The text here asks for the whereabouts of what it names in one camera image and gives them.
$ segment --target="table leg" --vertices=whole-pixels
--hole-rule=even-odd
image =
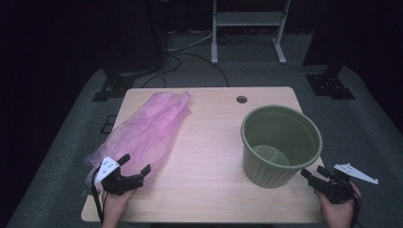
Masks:
[[[213,41],[211,42],[211,63],[219,61],[217,52],[217,0],[213,0]]]
[[[274,38],[272,40],[273,45],[274,45],[275,50],[276,50],[276,54],[278,56],[278,60],[282,65],[287,64],[287,61],[285,60],[285,56],[284,56],[284,53],[282,52],[282,49],[281,49],[281,46],[279,45],[279,42],[281,41],[281,36],[282,36],[282,33],[284,32],[285,22],[287,21],[288,9],[290,8],[290,4],[291,4],[291,0],[287,0],[287,2],[285,3],[285,6],[284,6],[281,21],[280,21],[280,24],[279,24],[278,36],[277,36],[277,38]]]

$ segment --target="equipment stand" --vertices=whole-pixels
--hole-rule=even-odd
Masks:
[[[316,96],[331,96],[334,100],[355,99],[349,88],[338,80],[337,75],[343,68],[343,63],[332,62],[323,74],[307,74],[306,79]]]

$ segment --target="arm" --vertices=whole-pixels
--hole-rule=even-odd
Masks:
[[[122,215],[125,212],[127,203],[137,189],[127,191],[121,196],[106,194],[106,191],[102,194],[102,199],[105,202],[104,205],[104,224],[103,228],[116,228],[121,220]]]
[[[350,182],[350,184],[361,197],[358,188],[352,182]],[[354,202],[352,199],[347,200],[342,204],[332,204],[322,193],[317,192],[317,196],[322,204],[323,214],[330,228],[350,227],[354,213]]]

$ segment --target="black stand base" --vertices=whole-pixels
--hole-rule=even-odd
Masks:
[[[316,96],[331,96],[334,100],[355,99],[350,89],[338,80],[337,75],[343,68],[343,63],[333,61],[323,74],[308,74],[306,79]]]
[[[106,79],[100,92],[95,93],[92,102],[106,102],[108,98],[123,98],[133,86],[134,79]]]
[[[331,96],[334,100],[355,99],[350,89],[338,79],[327,78],[324,74],[308,74],[306,79],[316,96]]]

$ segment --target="pink plastic bag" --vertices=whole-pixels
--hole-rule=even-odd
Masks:
[[[149,163],[151,172],[144,178],[145,192],[149,192],[176,139],[183,119],[190,114],[190,93],[155,93],[129,119],[117,126],[106,141],[85,162],[93,168],[86,178],[91,182],[94,170],[104,157],[117,161],[129,154],[130,161],[121,168],[123,176],[139,174]]]

